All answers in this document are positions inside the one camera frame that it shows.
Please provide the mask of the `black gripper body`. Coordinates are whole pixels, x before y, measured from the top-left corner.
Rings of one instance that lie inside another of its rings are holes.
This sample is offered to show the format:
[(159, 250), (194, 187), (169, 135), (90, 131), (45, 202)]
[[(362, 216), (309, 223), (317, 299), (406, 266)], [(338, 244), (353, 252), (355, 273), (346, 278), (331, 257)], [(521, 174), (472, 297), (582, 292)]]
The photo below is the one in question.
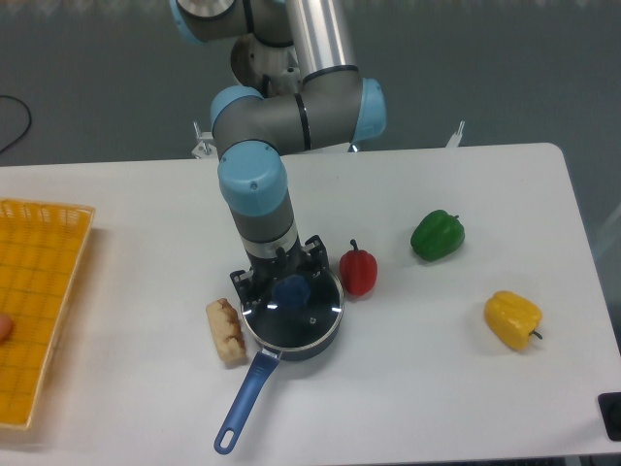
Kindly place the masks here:
[(306, 260), (306, 253), (299, 245), (294, 245), (290, 250), (278, 247), (275, 255), (269, 258), (262, 258), (250, 252), (247, 256), (251, 265), (253, 286), (259, 290), (264, 290), (273, 282), (294, 274)]

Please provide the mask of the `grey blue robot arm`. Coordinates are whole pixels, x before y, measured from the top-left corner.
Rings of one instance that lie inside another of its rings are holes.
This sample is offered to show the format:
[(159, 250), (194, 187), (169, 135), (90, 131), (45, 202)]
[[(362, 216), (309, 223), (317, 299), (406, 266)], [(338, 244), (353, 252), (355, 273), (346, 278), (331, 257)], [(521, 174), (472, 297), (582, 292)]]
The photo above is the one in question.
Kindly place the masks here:
[(383, 92), (359, 73), (339, 1), (174, 1), (170, 8), (193, 41), (255, 45), (210, 110), (220, 191), (250, 262), (231, 279), (250, 304), (279, 280), (328, 266), (316, 241), (299, 239), (282, 157), (379, 136)]

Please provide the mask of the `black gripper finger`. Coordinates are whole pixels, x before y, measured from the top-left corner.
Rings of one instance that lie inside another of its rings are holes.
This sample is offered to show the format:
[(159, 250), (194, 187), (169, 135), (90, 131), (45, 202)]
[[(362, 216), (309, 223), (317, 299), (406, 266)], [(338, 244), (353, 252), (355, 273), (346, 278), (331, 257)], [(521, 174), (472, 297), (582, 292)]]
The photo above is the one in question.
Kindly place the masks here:
[(302, 246), (300, 273), (307, 284), (314, 284), (330, 272), (327, 249), (318, 235), (311, 236)]
[(230, 274), (230, 280), (243, 307), (255, 307), (260, 301), (265, 281), (252, 268), (237, 270)]

